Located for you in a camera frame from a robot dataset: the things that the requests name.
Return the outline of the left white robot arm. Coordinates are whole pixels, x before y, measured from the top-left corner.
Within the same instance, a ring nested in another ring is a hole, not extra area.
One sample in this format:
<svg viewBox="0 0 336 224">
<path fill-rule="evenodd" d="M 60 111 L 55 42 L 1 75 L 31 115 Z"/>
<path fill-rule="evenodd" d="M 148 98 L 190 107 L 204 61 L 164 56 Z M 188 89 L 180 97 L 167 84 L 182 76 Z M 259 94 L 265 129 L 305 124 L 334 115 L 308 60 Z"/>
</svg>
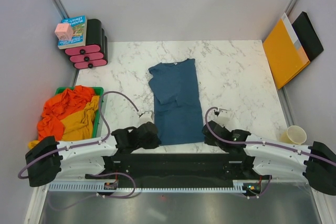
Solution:
<svg viewBox="0 0 336 224">
<path fill-rule="evenodd" d="M 49 136 L 25 155 L 29 185 L 39 187 L 55 179 L 84 178 L 86 175 L 111 178 L 115 165 L 105 161 L 105 157 L 130 154 L 139 148 L 155 149 L 160 145 L 158 129 L 152 122 L 81 141 L 57 141 Z"/>
</svg>

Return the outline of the blue t shirt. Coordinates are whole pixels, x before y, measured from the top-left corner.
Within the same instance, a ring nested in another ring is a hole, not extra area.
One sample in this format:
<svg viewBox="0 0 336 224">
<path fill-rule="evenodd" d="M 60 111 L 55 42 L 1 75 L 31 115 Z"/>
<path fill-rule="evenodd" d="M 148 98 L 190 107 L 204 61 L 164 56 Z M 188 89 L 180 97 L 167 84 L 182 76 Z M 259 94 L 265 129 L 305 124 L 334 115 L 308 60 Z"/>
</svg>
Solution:
<svg viewBox="0 0 336 224">
<path fill-rule="evenodd" d="M 154 95 L 154 123 L 163 145 L 203 141 L 203 116 L 199 100 L 195 59 L 159 63 L 149 68 Z"/>
</svg>

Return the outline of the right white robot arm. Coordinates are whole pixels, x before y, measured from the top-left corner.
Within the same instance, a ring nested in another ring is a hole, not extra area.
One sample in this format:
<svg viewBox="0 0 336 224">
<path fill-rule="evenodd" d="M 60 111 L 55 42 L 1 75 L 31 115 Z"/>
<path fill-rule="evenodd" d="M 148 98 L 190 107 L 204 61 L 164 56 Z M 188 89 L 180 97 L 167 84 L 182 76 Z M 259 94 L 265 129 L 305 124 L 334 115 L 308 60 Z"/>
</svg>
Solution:
<svg viewBox="0 0 336 224">
<path fill-rule="evenodd" d="M 205 144 L 228 154 L 224 170 L 234 179 L 289 179 L 335 195 L 335 153 L 325 144 L 292 145 L 267 140 L 244 130 L 232 130 L 215 121 L 202 129 Z"/>
</svg>

